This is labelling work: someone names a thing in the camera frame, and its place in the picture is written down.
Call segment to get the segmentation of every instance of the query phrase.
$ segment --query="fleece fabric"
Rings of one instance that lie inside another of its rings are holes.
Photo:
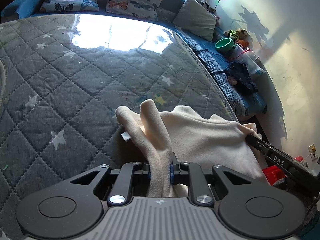
[[[181,189],[171,188],[172,152],[179,162],[198,163],[203,169],[222,164],[268,183],[261,169],[267,166],[263,156],[258,151],[253,153],[245,142],[248,134],[261,136],[254,123],[241,125],[215,114],[204,119],[189,106],[159,112],[151,99],[140,105],[140,114],[120,106],[116,117],[149,162],[149,197],[183,195]]]

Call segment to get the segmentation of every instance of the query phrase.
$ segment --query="blue blanket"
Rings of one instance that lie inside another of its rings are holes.
[[[219,85],[237,117],[255,115],[267,111],[267,105],[259,92],[252,95],[243,95],[229,84],[227,76],[224,73],[213,74],[214,72],[224,70],[229,65],[229,61],[216,51],[213,42],[206,41],[197,35],[182,30],[172,23],[158,24],[177,32],[191,47]]]

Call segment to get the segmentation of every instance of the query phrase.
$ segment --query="butterfly pillow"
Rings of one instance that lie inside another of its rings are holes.
[[[157,21],[162,0],[108,0],[106,12]]]
[[[40,12],[99,11],[97,0],[44,0]]]

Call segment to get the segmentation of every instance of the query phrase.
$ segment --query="patterned bedsheet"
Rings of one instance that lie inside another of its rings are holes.
[[[125,142],[115,109],[189,105],[236,117],[218,85],[174,32],[95,15],[49,15],[0,25],[6,87],[0,111],[0,231],[22,237],[26,195],[102,163],[143,160]]]

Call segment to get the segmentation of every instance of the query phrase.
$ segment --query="stuffed toy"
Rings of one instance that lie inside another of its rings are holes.
[[[196,0],[198,3],[200,3],[201,4],[201,6],[203,7],[203,8],[205,8],[208,12],[210,12],[210,13],[214,13],[214,9],[212,8],[212,7],[210,7],[210,5],[207,3],[207,0]]]
[[[213,15],[213,16],[216,18],[216,20],[217,20],[217,21],[216,21],[216,25],[219,24],[218,20],[220,19],[220,17],[219,17],[219,16],[215,16],[214,14],[212,14],[212,15]]]
[[[237,41],[235,41],[235,43],[238,43],[243,48],[247,48],[249,46],[249,42],[248,41],[244,41],[244,40],[237,40]]]
[[[237,29],[236,31],[229,30],[223,33],[224,36],[231,37],[234,41],[242,39],[247,34],[247,31],[241,28]]]
[[[235,86],[236,84],[238,84],[237,80],[233,76],[228,76],[228,82],[232,86]]]

